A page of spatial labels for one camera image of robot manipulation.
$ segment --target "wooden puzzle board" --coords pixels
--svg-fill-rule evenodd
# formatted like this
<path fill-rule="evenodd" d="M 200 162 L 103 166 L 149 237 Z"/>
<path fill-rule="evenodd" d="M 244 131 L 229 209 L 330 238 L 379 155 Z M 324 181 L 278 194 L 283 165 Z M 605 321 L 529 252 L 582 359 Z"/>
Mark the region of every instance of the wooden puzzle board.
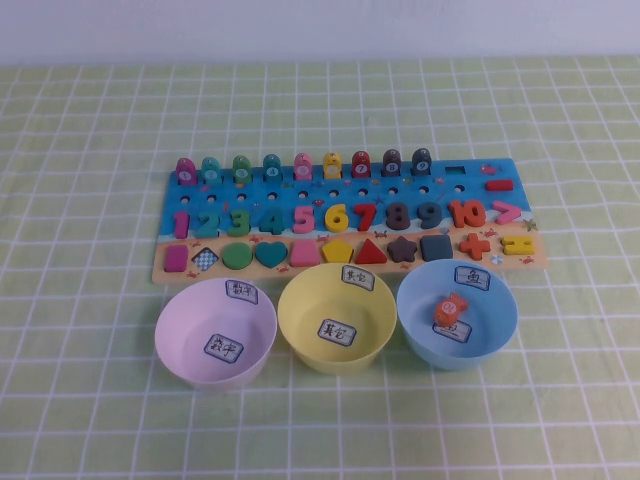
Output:
<path fill-rule="evenodd" d="M 445 236 L 453 250 L 453 257 L 471 261 L 467 253 L 459 249 L 460 242 L 469 234 L 476 234 L 481 241 L 487 241 L 490 250 L 482 254 L 478 265 L 494 270 L 535 269 L 547 266 L 544 244 L 533 219 L 517 169 L 511 159 L 485 160 L 436 160 L 430 167 L 429 175 L 415 175 L 411 162 L 403 162 L 400 175 L 382 176 L 383 164 L 372 163 L 370 177 L 354 178 L 351 164 L 343 164 L 342 177 L 325 179 L 322 165 L 314 165 L 311 180 L 296 180 L 295 167 L 283 167 L 282 178 L 276 182 L 267 181 L 262 167 L 252 169 L 252 181 L 235 183 L 232 169 L 223 169 L 221 184 L 206 183 L 201 170 L 197 171 L 197 183 L 181 185 L 176 172 L 169 176 L 165 206 L 162 214 L 160 235 L 153 265 L 155 283 L 194 282 L 214 277 L 235 277 L 262 280 L 269 278 L 290 278 L 307 267 L 292 265 L 291 252 L 296 242 L 312 239 L 320 253 L 320 261 L 330 261 L 323 248 L 339 238 L 353 249 L 351 262 L 358 263 L 357 254 L 366 239 L 371 240 L 385 254 L 388 246 L 399 237 L 414 242 L 414 260 L 395 262 L 391 258 L 383 264 L 361 264 L 375 273 L 406 273 L 424 263 L 420 240 L 428 235 Z M 508 191 L 488 191 L 488 182 L 511 180 L 513 188 Z M 465 205 L 478 201 L 485 209 L 486 222 L 479 227 L 457 228 L 448 208 L 452 202 Z M 493 203 L 500 201 L 515 205 L 522 210 L 514 221 L 496 223 L 500 212 L 493 210 Z M 441 220 L 435 227 L 422 228 L 418 208 L 425 202 L 432 202 L 441 209 Z M 390 213 L 387 208 L 398 203 L 406 205 L 410 222 L 408 228 L 394 230 L 388 226 Z M 334 205 L 344 205 L 349 226 L 345 231 L 332 233 L 326 227 L 325 215 Z M 354 212 L 361 204 L 375 206 L 375 216 L 366 231 L 358 231 L 363 218 Z M 315 228 L 305 234 L 292 231 L 294 212 L 298 207 L 312 207 Z M 280 234 L 261 231 L 260 224 L 273 209 L 282 214 L 284 230 Z M 251 230 L 242 236 L 229 236 L 226 231 L 232 227 L 232 216 L 237 210 L 246 211 L 250 218 Z M 200 215 L 216 215 L 219 227 L 215 229 L 217 238 L 202 232 Z M 176 239 L 176 215 L 189 216 L 188 235 Z M 535 252 L 525 255 L 507 255 L 501 243 L 504 237 L 528 237 Z M 265 267 L 254 253 L 251 263 L 242 269 L 231 269 L 222 261 L 225 247 L 234 243 L 244 243 L 253 251 L 262 242 L 283 242 L 288 255 L 272 268 Z M 168 252 L 176 245 L 187 247 L 183 254 L 184 267 L 181 271 L 166 271 Z"/>

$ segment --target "number 6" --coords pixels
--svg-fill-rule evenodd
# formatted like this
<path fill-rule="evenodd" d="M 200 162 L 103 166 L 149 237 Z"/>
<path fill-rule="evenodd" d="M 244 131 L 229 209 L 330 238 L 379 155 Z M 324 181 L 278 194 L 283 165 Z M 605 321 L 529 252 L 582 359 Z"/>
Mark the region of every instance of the number 6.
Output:
<path fill-rule="evenodd" d="M 332 233 L 344 232 L 349 227 L 349 217 L 344 203 L 329 207 L 324 215 L 324 224 Z"/>

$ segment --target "orange plus sign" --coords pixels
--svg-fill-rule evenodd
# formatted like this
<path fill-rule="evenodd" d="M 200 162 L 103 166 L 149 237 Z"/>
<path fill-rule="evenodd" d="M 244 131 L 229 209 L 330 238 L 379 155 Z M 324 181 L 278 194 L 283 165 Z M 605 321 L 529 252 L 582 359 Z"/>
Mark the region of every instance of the orange plus sign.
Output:
<path fill-rule="evenodd" d="M 478 240 L 478 235 L 470 233 L 464 242 L 460 242 L 460 251 L 468 253 L 475 261 L 482 260 L 482 252 L 490 252 L 489 240 Z"/>

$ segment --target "number 5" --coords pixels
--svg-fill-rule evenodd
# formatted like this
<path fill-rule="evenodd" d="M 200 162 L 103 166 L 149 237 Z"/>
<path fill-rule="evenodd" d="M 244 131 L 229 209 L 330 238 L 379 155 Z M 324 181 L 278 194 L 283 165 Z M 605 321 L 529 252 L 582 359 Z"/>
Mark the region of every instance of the number 5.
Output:
<path fill-rule="evenodd" d="M 293 212 L 293 233 L 310 233 L 316 227 L 313 207 L 296 207 Z"/>

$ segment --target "pink square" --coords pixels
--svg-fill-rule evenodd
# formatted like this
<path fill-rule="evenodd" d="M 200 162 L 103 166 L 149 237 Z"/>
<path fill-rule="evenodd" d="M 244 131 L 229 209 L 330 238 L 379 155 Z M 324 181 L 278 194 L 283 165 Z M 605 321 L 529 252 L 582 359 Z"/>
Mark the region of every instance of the pink square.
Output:
<path fill-rule="evenodd" d="M 169 273 L 184 272 L 189 261 L 189 249 L 186 245 L 170 245 L 164 257 L 164 271 Z"/>

